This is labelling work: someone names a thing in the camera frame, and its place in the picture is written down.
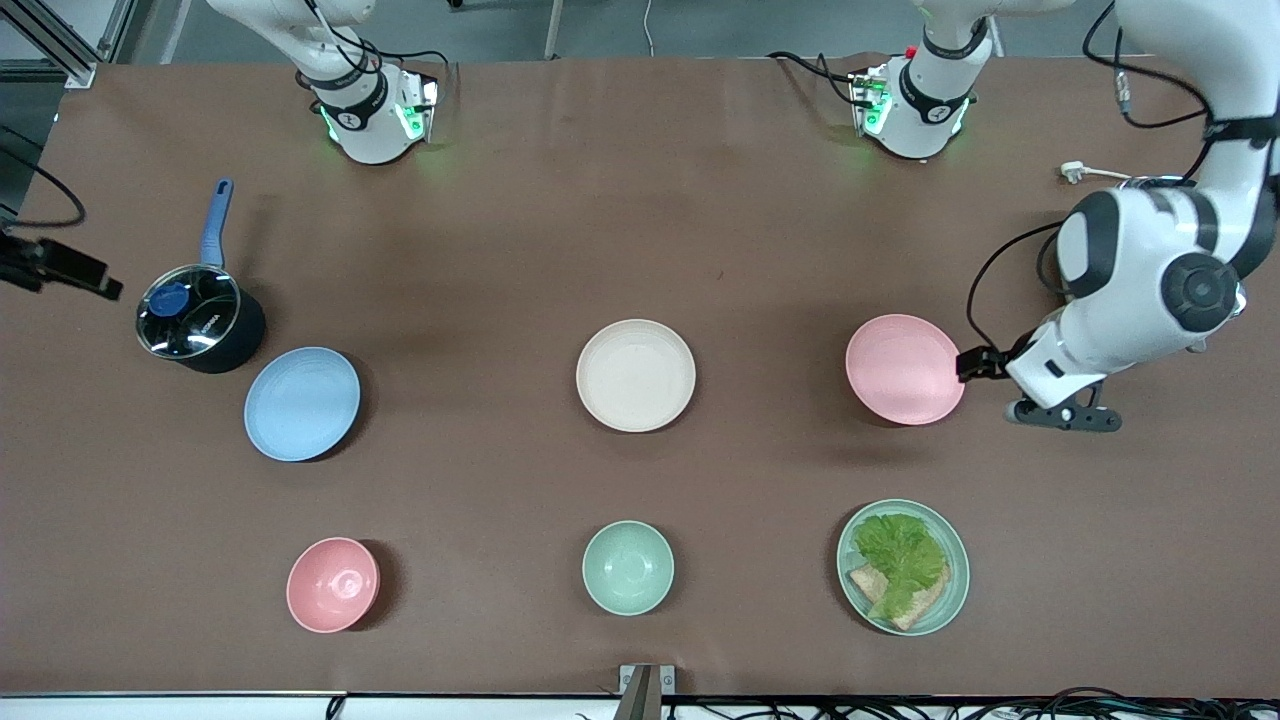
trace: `bread slice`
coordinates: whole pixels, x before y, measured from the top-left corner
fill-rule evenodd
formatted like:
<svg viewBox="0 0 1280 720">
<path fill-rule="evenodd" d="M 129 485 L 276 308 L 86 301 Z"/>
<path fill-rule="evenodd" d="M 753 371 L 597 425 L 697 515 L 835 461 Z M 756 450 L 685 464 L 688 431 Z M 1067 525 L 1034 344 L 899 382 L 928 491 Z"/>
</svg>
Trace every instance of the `bread slice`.
<svg viewBox="0 0 1280 720">
<path fill-rule="evenodd" d="M 884 577 L 884 573 L 872 568 L 870 564 L 863 565 L 850 573 L 849 579 L 852 580 L 854 584 L 858 585 L 858 589 L 863 591 L 863 594 L 867 596 L 867 600 L 873 603 L 879 602 L 881 598 L 884 597 L 884 591 L 888 589 L 888 578 Z M 923 618 L 924 614 L 933 607 L 933 603 L 942 597 L 942 591 L 946 589 L 948 582 L 951 582 L 951 565 L 943 565 L 942 574 L 938 575 L 938 582 L 933 583 L 933 587 L 923 591 L 915 591 L 915 593 L 911 594 L 911 607 L 897 618 L 890 618 L 888 621 L 904 633 L 910 630 L 911 625 L 916 624 L 920 618 Z"/>
</svg>

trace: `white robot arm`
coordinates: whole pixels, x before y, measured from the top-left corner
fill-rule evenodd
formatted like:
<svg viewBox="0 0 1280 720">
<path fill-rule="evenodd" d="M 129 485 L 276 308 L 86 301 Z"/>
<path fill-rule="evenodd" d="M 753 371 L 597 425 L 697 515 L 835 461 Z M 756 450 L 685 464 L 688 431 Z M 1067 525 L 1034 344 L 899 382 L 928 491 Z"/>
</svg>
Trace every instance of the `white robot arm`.
<svg viewBox="0 0 1280 720">
<path fill-rule="evenodd" d="M 426 140 L 434 82 L 383 63 L 346 28 L 365 22 L 375 0 L 209 0 L 261 35 L 298 67 L 320 99 L 329 136 L 357 163 L 389 163 Z"/>
<path fill-rule="evenodd" d="M 929 158 L 960 132 L 973 83 L 991 58 L 988 18 L 1038 14 L 1075 0 L 911 0 L 924 15 L 913 56 L 897 56 L 855 78 L 854 124 L 902 158 Z"/>
<path fill-rule="evenodd" d="M 1199 88 L 1211 145 L 1196 188 L 1094 192 L 1068 215 L 1057 238 L 1068 304 L 1005 366 L 1027 396 L 1010 406 L 1015 421 L 1116 429 L 1119 416 L 1076 404 L 1075 393 L 1134 364 L 1202 350 L 1243 310 L 1240 281 L 1275 238 L 1280 3 L 1117 0 L 1116 10 L 1128 37 Z"/>
</svg>

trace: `floor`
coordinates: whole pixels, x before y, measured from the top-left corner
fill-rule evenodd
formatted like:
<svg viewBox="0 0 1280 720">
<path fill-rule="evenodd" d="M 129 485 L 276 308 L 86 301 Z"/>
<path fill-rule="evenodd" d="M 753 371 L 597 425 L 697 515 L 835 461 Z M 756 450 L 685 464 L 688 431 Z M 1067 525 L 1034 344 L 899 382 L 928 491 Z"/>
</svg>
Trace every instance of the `floor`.
<svg viewBox="0 0 1280 720">
<path fill-rule="evenodd" d="M 461 63 L 535 61 L 543 58 L 550 0 L 383 0 L 360 35 L 383 50 L 439 50 Z M 1107 0 L 1078 0 L 1042 17 L 998 20 L 1007 55 L 1079 55 L 1080 40 Z M 557 54 L 564 58 L 645 55 L 645 0 L 566 0 Z M 1102 37 L 1114 32 L 1105 26 Z M 265 40 L 214 12 L 205 0 L 140 4 L 131 63 L 283 63 Z M 920 37 L 920 17 L 906 0 L 652 0 L 649 31 L 657 55 L 760 56 L 773 50 L 832 56 L 900 51 Z M 0 82 L 0 122 L 42 142 L 54 122 L 56 82 Z M 38 159 L 38 149 L 12 133 L 0 147 Z M 0 155 L 0 214 L 20 209 L 31 170 Z"/>
</svg>

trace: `black pot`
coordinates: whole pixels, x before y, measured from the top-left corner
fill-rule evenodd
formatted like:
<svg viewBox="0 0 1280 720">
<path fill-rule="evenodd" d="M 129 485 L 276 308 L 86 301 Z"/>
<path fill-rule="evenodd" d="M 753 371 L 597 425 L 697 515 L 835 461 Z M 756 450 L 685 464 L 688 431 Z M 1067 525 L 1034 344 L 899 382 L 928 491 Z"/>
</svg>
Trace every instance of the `black pot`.
<svg viewBox="0 0 1280 720">
<path fill-rule="evenodd" d="M 151 355 L 201 373 L 225 373 L 253 356 L 266 332 L 262 306 L 223 269 L 223 223 L 232 181 L 214 188 L 198 265 L 170 270 L 138 302 L 138 342 Z"/>
</svg>

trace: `sandwich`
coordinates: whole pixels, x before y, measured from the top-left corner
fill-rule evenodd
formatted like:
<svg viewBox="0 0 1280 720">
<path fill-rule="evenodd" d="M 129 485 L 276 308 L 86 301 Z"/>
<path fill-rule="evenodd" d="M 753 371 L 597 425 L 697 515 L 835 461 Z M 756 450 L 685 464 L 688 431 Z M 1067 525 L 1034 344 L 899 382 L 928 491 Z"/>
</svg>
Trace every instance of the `sandwich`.
<svg viewBox="0 0 1280 720">
<path fill-rule="evenodd" d="M 901 632 L 911 629 L 951 582 L 942 546 L 919 518 L 868 518 L 854 530 L 854 543 L 867 564 L 849 579 L 872 601 L 868 615 Z"/>
</svg>

